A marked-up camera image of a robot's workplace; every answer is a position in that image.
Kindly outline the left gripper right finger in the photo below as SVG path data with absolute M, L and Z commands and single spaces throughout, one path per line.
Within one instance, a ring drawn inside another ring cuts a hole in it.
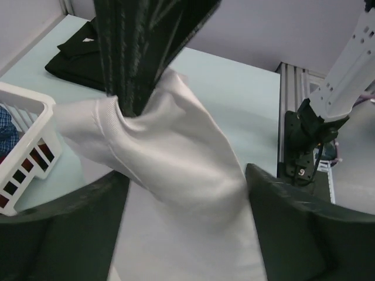
M 374 280 L 374 215 L 334 205 L 246 166 L 268 280 Z

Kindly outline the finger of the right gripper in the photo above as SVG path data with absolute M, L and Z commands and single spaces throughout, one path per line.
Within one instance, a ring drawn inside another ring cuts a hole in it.
M 141 115 L 161 75 L 219 7 L 218 0 L 94 1 L 106 93 Z

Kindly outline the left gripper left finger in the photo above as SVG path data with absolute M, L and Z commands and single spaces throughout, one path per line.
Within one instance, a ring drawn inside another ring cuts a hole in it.
M 1 280 L 107 280 L 130 180 L 119 172 L 1 216 Z

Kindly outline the white long sleeve shirt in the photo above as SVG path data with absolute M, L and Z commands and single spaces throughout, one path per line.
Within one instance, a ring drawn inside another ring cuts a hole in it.
M 178 73 L 167 70 L 139 117 L 117 97 L 55 106 L 82 158 L 133 181 L 118 248 L 123 280 L 265 280 L 244 172 Z

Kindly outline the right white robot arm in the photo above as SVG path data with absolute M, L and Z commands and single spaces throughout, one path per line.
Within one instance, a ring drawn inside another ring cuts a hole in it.
M 145 187 L 184 179 L 231 182 L 241 176 L 228 141 L 190 89 L 168 66 L 219 8 L 219 1 L 95 1 L 106 93 L 126 136 L 108 142 L 117 170 Z M 296 159 L 331 141 L 374 77 L 374 2 L 331 71 L 296 113 L 285 140 Z

